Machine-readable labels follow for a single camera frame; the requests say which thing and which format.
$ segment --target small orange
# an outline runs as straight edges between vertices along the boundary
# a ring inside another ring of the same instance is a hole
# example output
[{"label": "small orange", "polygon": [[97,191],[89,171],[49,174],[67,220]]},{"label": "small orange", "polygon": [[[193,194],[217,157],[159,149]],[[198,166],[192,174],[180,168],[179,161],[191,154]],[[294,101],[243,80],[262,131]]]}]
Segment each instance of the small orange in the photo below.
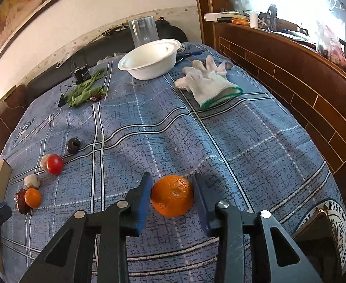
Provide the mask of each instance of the small orange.
[{"label": "small orange", "polygon": [[35,209],[40,206],[42,197],[40,191],[35,188],[29,188],[25,193],[25,202],[32,209]]},{"label": "small orange", "polygon": [[193,188],[185,178],[167,175],[152,187],[151,202],[155,210],[163,216],[182,216],[194,202]]}]

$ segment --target clear plastic cup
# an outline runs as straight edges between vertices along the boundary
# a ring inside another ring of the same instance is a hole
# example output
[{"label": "clear plastic cup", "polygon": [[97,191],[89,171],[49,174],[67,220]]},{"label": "clear plastic cup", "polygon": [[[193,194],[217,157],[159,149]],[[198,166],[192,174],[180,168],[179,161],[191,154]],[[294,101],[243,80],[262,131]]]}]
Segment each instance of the clear plastic cup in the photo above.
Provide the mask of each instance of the clear plastic cup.
[{"label": "clear plastic cup", "polygon": [[159,39],[153,16],[132,20],[129,25],[135,48]]}]

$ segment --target bed sheet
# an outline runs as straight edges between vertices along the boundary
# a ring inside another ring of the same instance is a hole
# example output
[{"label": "bed sheet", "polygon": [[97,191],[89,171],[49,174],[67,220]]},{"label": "bed sheet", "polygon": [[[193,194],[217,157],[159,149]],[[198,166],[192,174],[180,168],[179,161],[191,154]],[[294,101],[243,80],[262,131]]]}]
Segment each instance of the bed sheet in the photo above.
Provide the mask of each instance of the bed sheet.
[{"label": "bed sheet", "polygon": [[[105,68],[108,94],[98,103],[58,108],[60,86],[36,99],[11,134],[1,158],[13,168],[5,201],[13,216],[1,228],[7,282],[20,280],[39,252],[77,210],[99,212],[125,197],[144,172],[154,181],[169,174],[209,176],[209,186],[241,210],[270,210],[289,232],[325,208],[331,215],[346,268],[346,216],[339,190],[306,131],[273,95],[238,66],[227,73],[242,95],[201,110],[192,94],[174,81],[182,68],[208,54],[219,65],[226,58],[200,44],[203,54],[179,63],[165,75],[138,81],[118,69],[120,58]],[[78,137],[82,149],[66,152]],[[59,176],[39,166],[44,154],[64,158]],[[15,208],[14,194],[28,174],[41,180],[42,204],[26,216]],[[92,281],[96,282],[97,246]],[[245,282],[251,282],[250,242],[245,239]],[[218,239],[200,228],[195,207],[185,216],[165,218],[151,206],[139,238],[127,238],[131,282],[212,282]]]}]

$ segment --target metal screw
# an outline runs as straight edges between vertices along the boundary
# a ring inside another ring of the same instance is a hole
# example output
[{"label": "metal screw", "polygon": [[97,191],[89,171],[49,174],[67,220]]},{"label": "metal screw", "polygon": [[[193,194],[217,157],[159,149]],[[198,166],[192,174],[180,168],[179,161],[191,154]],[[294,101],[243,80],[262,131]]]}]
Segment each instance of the metal screw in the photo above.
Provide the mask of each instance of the metal screw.
[{"label": "metal screw", "polygon": [[126,208],[128,206],[128,202],[125,200],[121,200],[117,202],[117,207],[120,209]]},{"label": "metal screw", "polygon": [[220,201],[218,202],[218,207],[220,207],[221,209],[226,209],[229,207],[229,203],[226,201]]},{"label": "metal screw", "polygon": [[77,219],[83,218],[85,216],[85,212],[84,211],[77,211],[74,216]]},{"label": "metal screw", "polygon": [[266,219],[271,217],[271,213],[269,211],[266,211],[266,210],[261,211],[260,214],[263,218],[266,218]]}]

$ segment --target wooden headboard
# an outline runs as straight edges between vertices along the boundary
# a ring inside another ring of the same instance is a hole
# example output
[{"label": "wooden headboard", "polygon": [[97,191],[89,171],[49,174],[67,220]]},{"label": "wooden headboard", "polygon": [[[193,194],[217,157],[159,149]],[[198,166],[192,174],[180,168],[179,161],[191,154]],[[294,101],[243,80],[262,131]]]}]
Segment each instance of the wooden headboard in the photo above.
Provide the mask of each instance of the wooden headboard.
[{"label": "wooden headboard", "polygon": [[0,154],[26,108],[24,85],[17,86],[0,104]]},{"label": "wooden headboard", "polygon": [[227,0],[197,0],[202,41],[261,82],[306,129],[346,204],[346,73],[308,47],[230,23],[205,22]]}]

